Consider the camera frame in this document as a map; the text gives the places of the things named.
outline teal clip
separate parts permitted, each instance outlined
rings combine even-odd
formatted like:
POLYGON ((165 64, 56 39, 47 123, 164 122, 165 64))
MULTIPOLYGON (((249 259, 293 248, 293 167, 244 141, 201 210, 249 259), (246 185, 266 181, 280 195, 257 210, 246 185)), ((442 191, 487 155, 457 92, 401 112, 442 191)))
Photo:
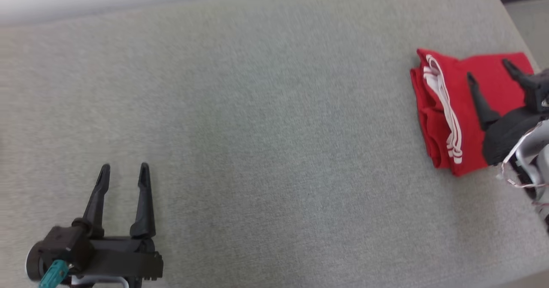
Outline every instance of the teal clip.
POLYGON ((56 260, 51 264, 48 271, 40 281, 38 288, 55 288, 69 274, 69 266, 63 260, 56 260))

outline folded red cloth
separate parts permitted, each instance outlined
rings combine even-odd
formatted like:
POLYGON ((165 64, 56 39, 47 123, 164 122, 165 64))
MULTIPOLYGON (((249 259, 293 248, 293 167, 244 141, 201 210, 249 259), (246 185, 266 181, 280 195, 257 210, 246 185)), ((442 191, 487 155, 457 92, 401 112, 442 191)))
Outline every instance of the folded red cloth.
POLYGON ((484 132, 467 83, 474 75, 492 110, 504 115, 524 106, 524 92, 502 64, 509 59, 532 74, 524 53, 478 55, 459 61, 427 49, 418 49, 421 65, 410 71, 416 93, 419 123, 427 154, 437 168, 455 176, 488 166, 482 155, 484 132))

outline gray tabletop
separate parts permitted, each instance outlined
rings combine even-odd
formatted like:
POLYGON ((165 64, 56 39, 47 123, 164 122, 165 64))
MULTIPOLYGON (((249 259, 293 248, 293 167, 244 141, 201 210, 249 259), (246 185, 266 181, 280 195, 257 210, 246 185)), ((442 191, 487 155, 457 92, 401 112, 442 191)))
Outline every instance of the gray tabletop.
POLYGON ((435 170, 415 49, 526 51, 498 0, 200 0, 0 30, 0 286, 112 166, 127 235, 151 167, 145 287, 441 287, 549 267, 527 197, 435 170))

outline gray textured surface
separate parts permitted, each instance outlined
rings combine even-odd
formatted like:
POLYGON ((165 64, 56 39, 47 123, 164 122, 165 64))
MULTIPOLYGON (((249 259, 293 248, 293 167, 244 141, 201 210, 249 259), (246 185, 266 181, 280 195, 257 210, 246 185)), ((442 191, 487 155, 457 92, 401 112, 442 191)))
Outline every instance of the gray textured surface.
POLYGON ((0 30, 0 286, 84 210, 127 234, 151 166, 164 278, 147 287, 448 287, 549 266, 496 171, 424 151, 428 47, 525 50, 498 0, 202 0, 0 30))
POLYGON ((549 0, 521 0, 505 5, 541 68, 549 68, 549 0))

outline red cloth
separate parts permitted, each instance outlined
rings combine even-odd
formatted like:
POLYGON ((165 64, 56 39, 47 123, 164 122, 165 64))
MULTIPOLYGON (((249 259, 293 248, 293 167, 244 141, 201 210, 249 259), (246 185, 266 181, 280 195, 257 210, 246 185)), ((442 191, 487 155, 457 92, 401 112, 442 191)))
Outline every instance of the red cloth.
POLYGON ((418 49, 421 66, 410 71, 416 93, 419 124, 427 154, 437 168, 455 176, 487 167, 482 155, 484 131, 467 83, 471 72, 492 110, 501 116, 524 106, 524 92, 502 64, 509 59, 532 74, 524 53, 478 55, 459 61, 427 49, 418 49))

